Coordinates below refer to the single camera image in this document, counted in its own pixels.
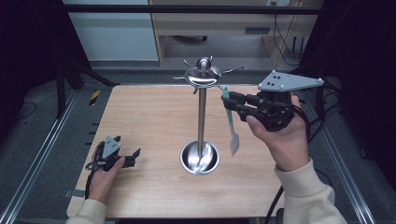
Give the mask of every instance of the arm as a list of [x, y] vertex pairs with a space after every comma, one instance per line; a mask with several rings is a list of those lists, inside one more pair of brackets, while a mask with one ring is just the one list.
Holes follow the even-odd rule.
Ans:
[[[296, 96], [291, 100], [299, 105]], [[296, 115], [287, 128], [272, 133], [254, 117], [247, 116], [247, 123], [276, 162], [276, 174], [285, 190], [284, 223], [346, 223], [334, 206], [332, 188], [318, 179], [309, 159], [303, 119]]]
[[75, 217], [67, 219], [66, 224], [100, 224], [105, 222], [107, 195], [124, 162], [125, 158], [121, 157], [108, 172], [99, 169], [94, 173], [88, 199], [84, 201]]

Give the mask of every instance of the round metal base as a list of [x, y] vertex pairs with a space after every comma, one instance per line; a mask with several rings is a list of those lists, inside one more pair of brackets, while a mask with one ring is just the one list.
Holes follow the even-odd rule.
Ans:
[[198, 156], [198, 141], [191, 141], [181, 149], [180, 162], [193, 175], [208, 175], [219, 165], [219, 150], [211, 142], [204, 141], [202, 158]]

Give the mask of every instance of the white cabinet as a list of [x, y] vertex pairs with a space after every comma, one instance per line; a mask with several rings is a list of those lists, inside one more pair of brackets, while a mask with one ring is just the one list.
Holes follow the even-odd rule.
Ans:
[[[64, 4], [147, 5], [147, 0], [64, 0]], [[88, 59], [158, 61], [148, 13], [69, 13]]]

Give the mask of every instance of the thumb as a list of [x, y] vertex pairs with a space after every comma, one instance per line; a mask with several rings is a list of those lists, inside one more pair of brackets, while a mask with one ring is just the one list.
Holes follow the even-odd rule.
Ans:
[[122, 168], [124, 163], [125, 163], [125, 157], [119, 158], [116, 161], [116, 163], [113, 165], [113, 167], [111, 167], [109, 172], [114, 173], [114, 175], [116, 175], [119, 172], [119, 170]]
[[265, 129], [264, 125], [262, 125], [259, 120], [250, 115], [247, 116], [247, 124], [253, 134], [264, 141], [263, 138], [268, 134], [268, 131]]

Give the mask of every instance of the person's left hand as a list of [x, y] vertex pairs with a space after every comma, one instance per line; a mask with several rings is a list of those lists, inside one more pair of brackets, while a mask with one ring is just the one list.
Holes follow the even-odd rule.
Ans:
[[124, 163], [125, 158], [121, 157], [108, 172], [103, 169], [97, 170], [93, 174], [88, 199], [93, 199], [106, 204], [107, 195], [110, 192], [114, 179]]

